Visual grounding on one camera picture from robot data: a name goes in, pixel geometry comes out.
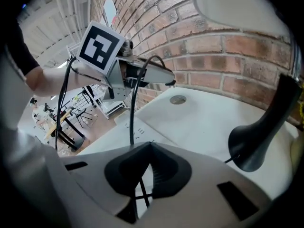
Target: white plastic part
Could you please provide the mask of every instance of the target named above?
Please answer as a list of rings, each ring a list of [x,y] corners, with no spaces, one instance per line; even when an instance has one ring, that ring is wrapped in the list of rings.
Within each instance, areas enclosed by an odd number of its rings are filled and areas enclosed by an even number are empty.
[[[288,36],[287,26],[268,0],[193,0],[201,16],[216,23]]]

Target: floor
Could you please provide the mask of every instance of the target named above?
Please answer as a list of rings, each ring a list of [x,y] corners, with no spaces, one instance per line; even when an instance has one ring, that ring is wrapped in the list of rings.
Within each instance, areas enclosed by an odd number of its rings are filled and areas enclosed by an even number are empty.
[[[98,108],[88,108],[87,112],[92,114],[90,115],[84,115],[89,118],[92,118],[92,120],[87,120],[86,123],[81,122],[82,126],[79,124],[79,122],[76,119],[73,119],[71,123],[83,134],[85,135],[85,141],[82,144],[82,146],[76,151],[71,151],[71,148],[68,147],[68,145],[62,143],[60,140],[57,142],[58,147],[58,155],[59,156],[73,156],[80,153],[82,150],[84,150],[87,146],[89,146],[91,143],[93,143],[95,140],[103,136],[105,133],[110,131],[112,128],[116,126],[116,123],[114,122],[114,119],[122,114],[126,109],[120,109],[109,119],[106,119],[106,117],[100,112]],[[70,138],[79,138],[79,135],[70,127],[66,128],[67,126],[63,126],[63,131],[70,137]],[[55,146],[55,138],[49,139],[49,145]]]

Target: metal bracket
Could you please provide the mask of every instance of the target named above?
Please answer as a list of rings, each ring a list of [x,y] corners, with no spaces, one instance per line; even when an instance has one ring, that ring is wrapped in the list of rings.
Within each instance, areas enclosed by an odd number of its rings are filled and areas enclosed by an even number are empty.
[[[112,68],[110,69],[109,76],[107,77],[109,87],[105,92],[103,101],[122,101],[129,93],[131,88],[124,86],[122,72],[120,70],[119,60],[116,59],[113,62]]]

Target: circular hole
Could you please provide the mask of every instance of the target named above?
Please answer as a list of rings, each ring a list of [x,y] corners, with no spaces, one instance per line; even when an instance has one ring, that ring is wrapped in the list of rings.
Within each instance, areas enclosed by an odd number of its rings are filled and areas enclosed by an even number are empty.
[[[180,104],[185,103],[186,100],[187,100],[187,98],[184,97],[183,95],[175,95],[175,96],[171,97],[170,102],[175,105],[180,105]]]

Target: person's arm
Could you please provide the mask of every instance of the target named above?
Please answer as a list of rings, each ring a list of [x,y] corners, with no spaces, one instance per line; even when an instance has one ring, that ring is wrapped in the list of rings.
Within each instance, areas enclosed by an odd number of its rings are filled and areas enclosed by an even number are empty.
[[[10,22],[9,40],[7,46],[16,65],[26,77],[26,83],[38,96],[52,96],[60,93],[66,68],[52,68],[43,70],[31,55],[24,43],[21,28],[16,20]],[[73,64],[74,69],[95,78],[104,79],[102,73],[84,64]],[[85,76],[76,74],[71,70],[67,90],[72,90],[92,84],[104,85],[105,81],[98,82]]]
[[[107,85],[104,80],[104,75],[89,66],[78,63],[73,64],[73,68],[79,73],[93,76],[100,79],[102,82],[88,78],[86,76],[79,75],[73,70],[70,71],[67,90],[73,90],[81,88],[87,85],[98,84]],[[26,77],[26,83],[33,90],[37,96],[52,96],[58,95],[66,74],[66,68],[51,68],[43,70],[41,67],[36,67],[28,72]]]

